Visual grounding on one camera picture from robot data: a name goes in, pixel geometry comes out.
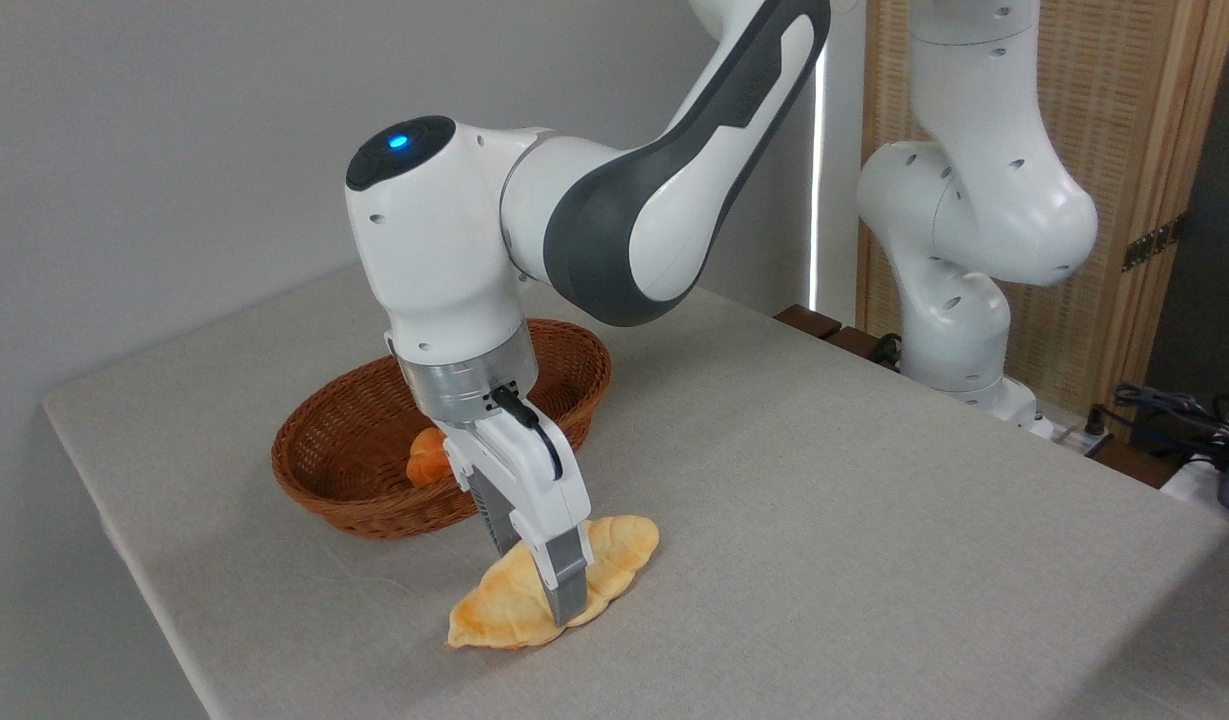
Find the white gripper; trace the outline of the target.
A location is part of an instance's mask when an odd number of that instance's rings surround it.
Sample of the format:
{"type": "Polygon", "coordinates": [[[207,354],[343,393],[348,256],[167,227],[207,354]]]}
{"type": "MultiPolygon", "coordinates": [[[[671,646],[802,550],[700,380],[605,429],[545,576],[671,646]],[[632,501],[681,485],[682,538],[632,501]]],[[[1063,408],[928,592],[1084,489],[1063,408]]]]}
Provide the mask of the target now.
{"type": "Polygon", "coordinates": [[[526,541],[556,625],[587,607],[590,498],[568,437],[536,405],[442,423],[451,466],[471,491],[499,557],[526,541]]]}

